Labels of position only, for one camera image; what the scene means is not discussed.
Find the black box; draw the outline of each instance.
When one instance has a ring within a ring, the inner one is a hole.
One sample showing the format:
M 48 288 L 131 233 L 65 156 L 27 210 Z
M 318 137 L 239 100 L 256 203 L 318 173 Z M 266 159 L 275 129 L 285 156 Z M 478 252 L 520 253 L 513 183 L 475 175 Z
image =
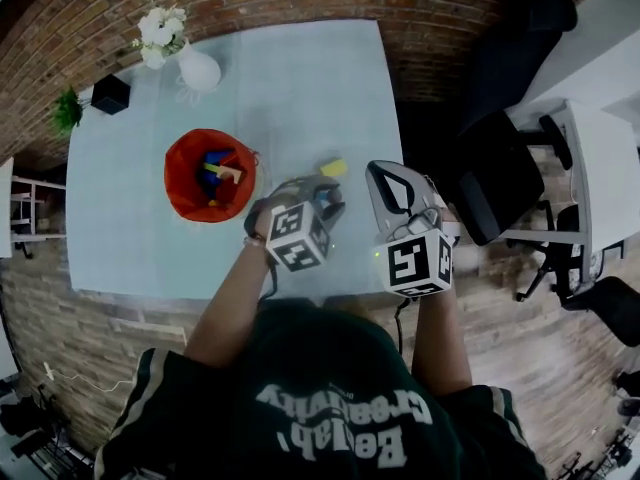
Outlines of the black box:
M 113 75 L 107 75 L 93 86 L 91 106 L 106 112 L 117 114 L 129 106 L 131 87 Z

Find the white desk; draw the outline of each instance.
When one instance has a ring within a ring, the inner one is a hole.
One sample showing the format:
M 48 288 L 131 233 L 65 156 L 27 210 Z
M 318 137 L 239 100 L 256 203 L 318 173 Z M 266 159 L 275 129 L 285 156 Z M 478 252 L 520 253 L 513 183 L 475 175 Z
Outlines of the white desk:
M 377 24 L 326 21 L 249 30 L 194 45 L 221 65 L 218 88 L 176 103 L 178 66 L 136 67 L 129 108 L 89 107 L 67 171 L 67 243 L 74 289 L 211 297 L 242 247 L 242 219 L 180 218 L 164 190 L 164 155 L 184 133 L 215 128 L 258 151 L 270 183 L 341 156 L 347 203 L 326 267 L 279 270 L 278 296 L 382 290 L 369 251 L 378 229 L 365 183 L 370 160 L 401 161 L 393 93 Z
M 584 246 L 583 279 L 590 257 L 640 231 L 640 161 L 630 123 L 600 110 L 567 101 L 553 120 L 573 158 L 573 188 L 580 230 L 509 230 L 503 238 Z

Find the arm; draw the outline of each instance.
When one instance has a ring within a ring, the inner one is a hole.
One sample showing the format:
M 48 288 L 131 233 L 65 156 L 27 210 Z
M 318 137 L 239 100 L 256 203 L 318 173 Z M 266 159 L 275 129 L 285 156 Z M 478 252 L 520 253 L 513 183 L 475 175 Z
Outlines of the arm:
M 453 286 L 420 299 L 412 373 L 434 396 L 473 384 L 457 311 Z
M 258 218 L 260 236 L 265 236 L 270 217 L 269 211 Z M 228 404 L 228 390 L 219 389 L 230 383 L 224 367 L 244 348 L 268 271 L 267 251 L 245 245 L 200 317 L 184 355 L 155 349 L 142 355 L 135 387 L 96 458 L 96 479 L 120 479 L 143 467 L 169 474 L 169 465 L 195 446 L 193 438 L 199 434 L 193 426 L 209 407 Z
M 264 248 L 244 246 L 189 338 L 186 357 L 221 368 L 242 351 L 269 272 L 267 254 Z

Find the white vase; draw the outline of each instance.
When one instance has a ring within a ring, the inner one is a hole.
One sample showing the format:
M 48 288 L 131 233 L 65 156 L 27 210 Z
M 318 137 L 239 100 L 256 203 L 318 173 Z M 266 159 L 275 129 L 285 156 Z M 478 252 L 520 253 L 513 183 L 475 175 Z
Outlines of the white vase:
M 216 88 L 222 73 L 218 63 L 193 49 L 188 40 L 178 52 L 178 64 L 184 83 L 194 91 L 209 92 Z

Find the hand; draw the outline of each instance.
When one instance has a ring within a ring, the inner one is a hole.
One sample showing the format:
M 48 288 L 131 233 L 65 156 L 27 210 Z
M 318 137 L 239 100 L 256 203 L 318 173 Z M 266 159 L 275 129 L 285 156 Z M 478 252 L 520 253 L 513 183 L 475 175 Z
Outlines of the hand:
M 271 225 L 271 206 L 263 209 L 256 221 L 256 234 L 263 240 L 269 236 L 269 226 Z

